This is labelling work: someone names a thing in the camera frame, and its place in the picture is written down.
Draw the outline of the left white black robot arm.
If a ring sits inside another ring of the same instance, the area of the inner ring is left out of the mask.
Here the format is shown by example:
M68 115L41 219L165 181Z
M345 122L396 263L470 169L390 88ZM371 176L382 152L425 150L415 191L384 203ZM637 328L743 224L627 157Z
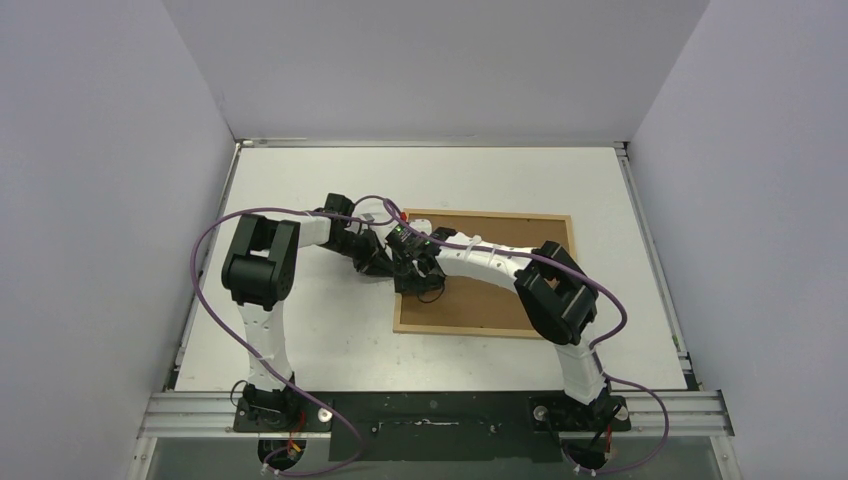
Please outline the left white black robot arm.
M304 410L286 352L284 301L293 289L300 249L319 246L347 257L371 277L393 274L384 237L386 214L355 216L356 202L340 194L322 207L283 219L249 213L239 219L223 263L221 281L237 305L245 329L249 373L241 414L271 431L295 426Z

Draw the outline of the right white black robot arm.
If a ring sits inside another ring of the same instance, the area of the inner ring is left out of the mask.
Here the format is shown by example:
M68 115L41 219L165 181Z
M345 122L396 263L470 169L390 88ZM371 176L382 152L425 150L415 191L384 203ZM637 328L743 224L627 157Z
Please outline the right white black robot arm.
M599 291L562 245L510 247L444 227L425 234L406 224L394 226L386 244L402 292L439 290L460 277L518 297L533 330L553 345L564 382L562 395L532 405L533 412L544 412L538 422L570 431L630 429L626 402L611 393L586 331L597 315Z

